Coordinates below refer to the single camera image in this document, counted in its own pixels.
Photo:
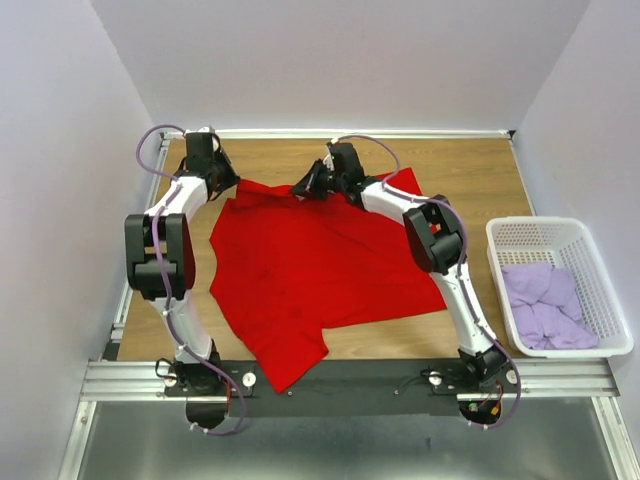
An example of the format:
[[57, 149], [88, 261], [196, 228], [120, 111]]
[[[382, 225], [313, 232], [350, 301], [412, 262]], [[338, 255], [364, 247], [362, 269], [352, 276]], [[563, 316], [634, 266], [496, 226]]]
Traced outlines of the red t-shirt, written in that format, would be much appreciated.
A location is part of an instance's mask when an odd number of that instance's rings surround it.
[[210, 293], [278, 393], [328, 354], [324, 330], [446, 307], [404, 227], [340, 195], [300, 199], [287, 185], [243, 180], [210, 243]]

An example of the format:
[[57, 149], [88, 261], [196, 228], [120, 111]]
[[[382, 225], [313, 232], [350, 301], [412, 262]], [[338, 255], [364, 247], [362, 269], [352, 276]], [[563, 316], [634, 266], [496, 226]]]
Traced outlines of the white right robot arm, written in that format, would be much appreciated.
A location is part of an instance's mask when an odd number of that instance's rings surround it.
[[509, 360], [471, 281], [466, 227], [446, 197], [425, 197], [393, 187], [389, 180], [394, 176], [379, 179], [366, 175], [358, 164], [340, 170], [317, 160], [290, 192], [322, 200], [339, 193], [348, 203], [404, 227], [414, 262], [434, 280], [453, 320], [461, 382], [471, 391], [483, 391]]

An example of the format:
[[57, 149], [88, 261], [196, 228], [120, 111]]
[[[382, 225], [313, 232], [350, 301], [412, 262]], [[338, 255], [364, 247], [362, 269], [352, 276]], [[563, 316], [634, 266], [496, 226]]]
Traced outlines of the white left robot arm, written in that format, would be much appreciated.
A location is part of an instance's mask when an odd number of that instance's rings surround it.
[[174, 345], [174, 378], [187, 381], [201, 395], [214, 393], [224, 382], [237, 383], [222, 369], [213, 338], [206, 332], [192, 298], [196, 261], [189, 224], [211, 199], [239, 183], [240, 177], [218, 142], [187, 143], [181, 168], [168, 174], [138, 164], [169, 179], [161, 199], [124, 223], [127, 280], [160, 314]]

